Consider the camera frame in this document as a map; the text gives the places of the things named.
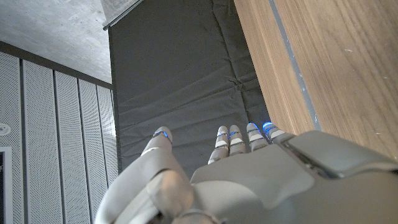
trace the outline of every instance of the gray ceiling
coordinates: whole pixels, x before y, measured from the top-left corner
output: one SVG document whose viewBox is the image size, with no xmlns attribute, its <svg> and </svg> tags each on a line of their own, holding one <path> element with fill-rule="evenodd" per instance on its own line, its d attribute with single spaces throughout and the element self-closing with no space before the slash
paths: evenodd
<svg viewBox="0 0 398 224">
<path fill-rule="evenodd" d="M 0 0 L 0 40 L 111 83 L 100 0 Z"/>
</svg>

